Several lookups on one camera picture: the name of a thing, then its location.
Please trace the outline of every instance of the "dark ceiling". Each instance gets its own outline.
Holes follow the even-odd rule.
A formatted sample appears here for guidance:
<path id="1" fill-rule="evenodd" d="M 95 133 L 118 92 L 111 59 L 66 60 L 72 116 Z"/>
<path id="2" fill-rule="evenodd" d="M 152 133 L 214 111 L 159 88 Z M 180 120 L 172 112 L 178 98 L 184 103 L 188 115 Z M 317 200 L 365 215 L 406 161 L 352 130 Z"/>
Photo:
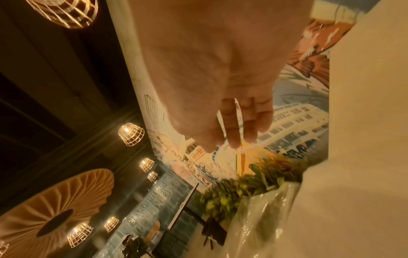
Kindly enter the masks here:
<path id="1" fill-rule="evenodd" d="M 125 217 L 137 204 L 132 193 L 151 187 L 139 168 L 154 159 L 148 137 L 127 147 L 117 135 L 126 122 L 144 123 L 105 0 L 80 30 L 51 23 L 25 0 L 0 1 L 0 120 L 0 215 L 64 179 L 108 168 L 115 187 L 91 220 L 93 235 L 108 238 L 106 219 Z M 90 239 L 51 257 L 96 251 Z"/>

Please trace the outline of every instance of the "hairy skin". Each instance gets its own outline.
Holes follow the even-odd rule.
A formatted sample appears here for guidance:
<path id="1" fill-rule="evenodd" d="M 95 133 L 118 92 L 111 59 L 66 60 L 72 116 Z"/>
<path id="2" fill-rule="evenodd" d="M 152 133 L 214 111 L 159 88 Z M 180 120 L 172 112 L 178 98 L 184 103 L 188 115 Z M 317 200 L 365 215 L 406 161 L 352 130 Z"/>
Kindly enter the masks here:
<path id="1" fill-rule="evenodd" d="M 312 0 L 128 0 L 143 58 L 173 127 L 207 152 L 254 142 L 272 123 L 272 87 Z"/>

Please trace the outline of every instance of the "table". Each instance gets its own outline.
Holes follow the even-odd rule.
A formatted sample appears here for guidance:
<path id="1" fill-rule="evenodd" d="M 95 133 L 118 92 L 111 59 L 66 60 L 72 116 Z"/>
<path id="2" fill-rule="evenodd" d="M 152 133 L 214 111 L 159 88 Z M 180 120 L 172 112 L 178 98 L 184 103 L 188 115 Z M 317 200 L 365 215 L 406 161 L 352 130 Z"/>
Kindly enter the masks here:
<path id="1" fill-rule="evenodd" d="M 171 230 L 176 224 L 176 222 L 179 220 L 181 213 L 185 211 L 188 215 L 192 216 L 198 223 L 201 225 L 205 224 L 205 220 L 201 218 L 198 214 L 193 212 L 191 209 L 187 207 L 188 201 L 191 199 L 193 196 L 194 191 L 197 189 L 198 184 L 188 193 L 187 197 L 185 198 L 184 202 L 181 203 L 180 209 L 177 211 L 176 215 L 174 216 L 173 220 L 170 222 L 169 226 L 167 227 L 168 230 Z"/>

